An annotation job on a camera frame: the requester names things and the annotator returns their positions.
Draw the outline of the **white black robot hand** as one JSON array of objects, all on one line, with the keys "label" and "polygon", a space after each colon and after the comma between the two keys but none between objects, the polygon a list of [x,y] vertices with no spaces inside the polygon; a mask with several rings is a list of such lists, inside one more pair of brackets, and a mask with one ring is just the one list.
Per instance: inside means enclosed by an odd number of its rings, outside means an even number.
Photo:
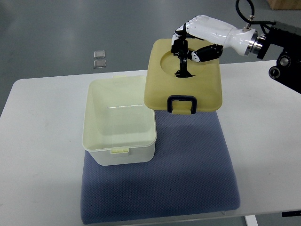
[{"label": "white black robot hand", "polygon": [[[184,47],[186,38],[206,40],[212,45],[198,50]],[[196,16],[175,30],[172,36],[171,52],[194,62],[218,59],[223,48],[233,48],[238,54],[247,56],[260,50],[258,33],[255,29],[238,29],[226,22],[201,15]]]}]

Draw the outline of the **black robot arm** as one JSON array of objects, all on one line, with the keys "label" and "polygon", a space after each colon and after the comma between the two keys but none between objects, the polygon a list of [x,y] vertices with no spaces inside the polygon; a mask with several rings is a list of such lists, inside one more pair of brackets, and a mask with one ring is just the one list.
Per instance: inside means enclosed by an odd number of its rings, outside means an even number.
[{"label": "black robot arm", "polygon": [[254,5],[248,1],[251,15],[246,18],[239,9],[239,1],[235,7],[237,14],[247,22],[243,31],[250,31],[251,25],[261,27],[262,35],[254,32],[246,47],[245,55],[253,53],[263,59],[270,45],[282,47],[276,65],[269,69],[269,77],[288,88],[301,92],[301,29],[279,21],[254,21]]}]

